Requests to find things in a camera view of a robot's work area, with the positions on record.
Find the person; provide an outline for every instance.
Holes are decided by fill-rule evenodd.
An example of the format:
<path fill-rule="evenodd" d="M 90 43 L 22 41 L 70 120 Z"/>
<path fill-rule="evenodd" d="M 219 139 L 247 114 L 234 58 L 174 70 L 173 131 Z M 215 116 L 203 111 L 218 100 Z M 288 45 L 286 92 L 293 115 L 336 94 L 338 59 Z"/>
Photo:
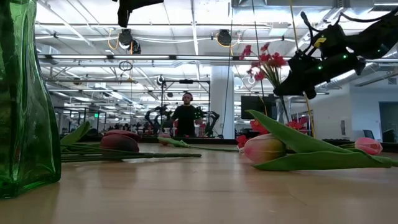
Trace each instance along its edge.
<path fill-rule="evenodd" d="M 176 137 L 195 137 L 194 122 L 196 122 L 196 124 L 201 124 L 201 118 L 196 119 L 195 117 L 195 107 L 191 105 L 193 100 L 191 93 L 185 93 L 182 96 L 182 100 L 184 104 L 175 109 L 172 116 L 172 121 L 178 119 Z"/>

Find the wall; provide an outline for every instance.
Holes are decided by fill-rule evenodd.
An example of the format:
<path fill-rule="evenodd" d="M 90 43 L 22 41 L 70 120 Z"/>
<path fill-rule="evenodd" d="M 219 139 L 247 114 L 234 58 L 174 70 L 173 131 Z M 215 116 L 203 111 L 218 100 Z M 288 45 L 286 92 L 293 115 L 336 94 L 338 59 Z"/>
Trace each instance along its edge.
<path fill-rule="evenodd" d="M 381 139 L 379 102 L 398 102 L 397 90 L 352 88 L 351 107 L 353 137 L 363 137 L 363 130 L 371 130 L 375 139 Z"/>
<path fill-rule="evenodd" d="M 310 100 L 317 139 L 351 139 L 351 98 L 349 85 L 331 90 L 330 95 L 318 95 Z M 305 104 L 293 104 L 292 113 L 307 111 Z M 346 135 L 341 134 L 341 120 L 345 121 Z"/>

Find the green glass vase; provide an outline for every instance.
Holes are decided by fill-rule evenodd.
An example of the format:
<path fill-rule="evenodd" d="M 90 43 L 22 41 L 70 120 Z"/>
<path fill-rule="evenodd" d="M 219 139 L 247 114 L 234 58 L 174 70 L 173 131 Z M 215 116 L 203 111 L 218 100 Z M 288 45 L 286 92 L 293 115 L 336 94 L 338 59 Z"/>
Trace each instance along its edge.
<path fill-rule="evenodd" d="M 0 198 L 57 182 L 60 140 L 37 60 L 36 0 L 0 0 Z"/>

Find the desk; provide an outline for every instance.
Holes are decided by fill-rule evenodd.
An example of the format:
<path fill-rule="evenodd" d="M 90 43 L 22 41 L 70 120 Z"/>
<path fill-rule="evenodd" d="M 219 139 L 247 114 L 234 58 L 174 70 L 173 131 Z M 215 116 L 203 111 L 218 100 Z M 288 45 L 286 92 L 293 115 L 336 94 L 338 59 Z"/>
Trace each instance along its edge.
<path fill-rule="evenodd" d="M 397 168 L 265 172 L 232 152 L 160 144 L 140 144 L 140 149 L 199 152 L 203 157 L 64 164 L 59 183 L 1 200 L 1 223 L 388 224 L 398 220 Z"/>

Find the monitor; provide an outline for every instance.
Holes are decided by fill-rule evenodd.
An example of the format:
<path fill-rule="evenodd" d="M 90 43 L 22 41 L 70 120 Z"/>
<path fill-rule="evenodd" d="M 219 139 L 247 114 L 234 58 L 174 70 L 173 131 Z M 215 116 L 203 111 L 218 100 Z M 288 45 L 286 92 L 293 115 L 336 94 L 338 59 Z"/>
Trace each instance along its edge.
<path fill-rule="evenodd" d="M 277 97 L 264 96 L 262 100 L 267 108 L 267 115 L 272 119 L 277 119 L 275 100 Z M 259 96 L 241 96 L 241 117 L 242 119 L 254 119 L 246 110 L 256 110 L 265 113 L 264 104 Z"/>

